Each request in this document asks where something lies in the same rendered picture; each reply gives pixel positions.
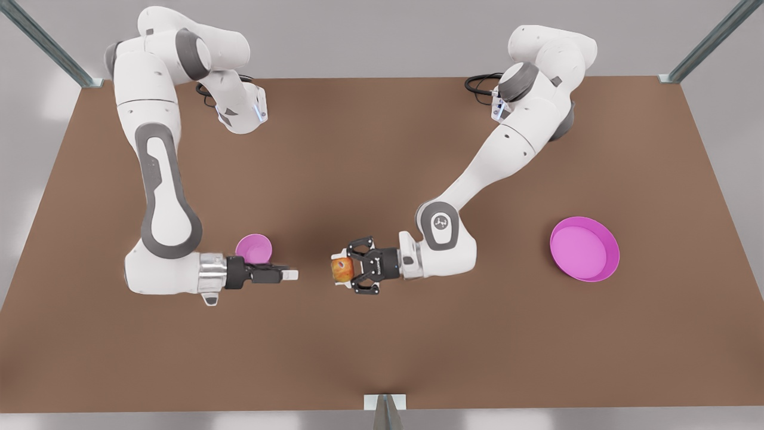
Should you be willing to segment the small pink bowl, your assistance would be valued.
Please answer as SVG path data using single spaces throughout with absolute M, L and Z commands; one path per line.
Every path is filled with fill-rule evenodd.
M 237 244 L 235 256 L 245 259 L 247 264 L 262 265 L 270 263 L 273 247 L 268 237 L 262 234 L 250 234 Z

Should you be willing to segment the pink plate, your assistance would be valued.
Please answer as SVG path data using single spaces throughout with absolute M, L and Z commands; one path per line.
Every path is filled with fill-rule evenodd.
M 620 263 L 620 248 L 614 234 L 589 217 L 561 220 L 552 229 L 549 247 L 556 266 L 574 280 L 607 280 Z

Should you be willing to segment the silver frame post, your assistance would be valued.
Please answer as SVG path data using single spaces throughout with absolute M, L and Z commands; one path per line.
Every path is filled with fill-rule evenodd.
M 726 16 L 675 66 L 669 73 L 658 74 L 662 84 L 680 84 L 734 33 L 753 12 L 764 5 L 764 0 L 739 0 Z
M 0 12 L 80 87 L 90 89 L 103 86 L 103 79 L 90 76 L 16 0 L 0 0 Z
M 365 394 L 363 410 L 374 411 L 373 430 L 404 430 L 399 411 L 406 410 L 405 394 Z

